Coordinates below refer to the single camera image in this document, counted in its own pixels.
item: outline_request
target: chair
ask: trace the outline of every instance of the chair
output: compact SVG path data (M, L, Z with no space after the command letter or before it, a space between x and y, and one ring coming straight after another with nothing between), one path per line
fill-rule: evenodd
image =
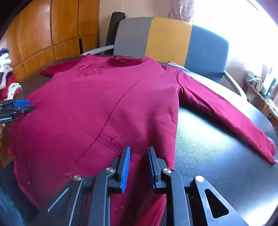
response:
M96 54L114 48L114 55L143 58L162 63L172 61L220 83L224 76L235 92L247 100L242 88L225 71L229 43L223 37L197 25L159 17L136 17L119 23L114 45L88 52Z

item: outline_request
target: curtain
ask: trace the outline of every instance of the curtain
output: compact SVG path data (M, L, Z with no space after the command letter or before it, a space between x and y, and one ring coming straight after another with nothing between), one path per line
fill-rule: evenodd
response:
M171 12L168 17L192 22L195 13L195 0L172 0Z

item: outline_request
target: white glove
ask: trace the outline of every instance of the white glove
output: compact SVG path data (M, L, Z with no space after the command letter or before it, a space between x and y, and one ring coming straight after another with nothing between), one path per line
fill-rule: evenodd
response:
M8 56L9 56L8 53L5 53L2 56L0 56L0 72L4 72L5 65L8 65L8 64L10 64L12 62L10 59L7 59Z

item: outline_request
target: pile of clothes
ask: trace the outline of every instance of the pile of clothes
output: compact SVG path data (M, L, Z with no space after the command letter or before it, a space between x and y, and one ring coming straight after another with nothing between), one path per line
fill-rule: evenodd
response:
M13 69L9 66L9 49L0 50L0 100L11 100L22 91L21 85L16 81Z

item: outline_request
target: beige wall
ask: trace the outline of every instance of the beige wall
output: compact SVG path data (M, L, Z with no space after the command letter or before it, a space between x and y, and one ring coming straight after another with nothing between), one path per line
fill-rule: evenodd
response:
M167 17L170 12L170 6L171 0L100 0L100 46L105 46L107 31L113 12L124 12L127 18L140 16ZM246 77L244 65L245 59L242 58L239 49L235 44L230 43L226 70L241 87L243 86L243 79ZM225 79L222 80L221 84L233 90Z

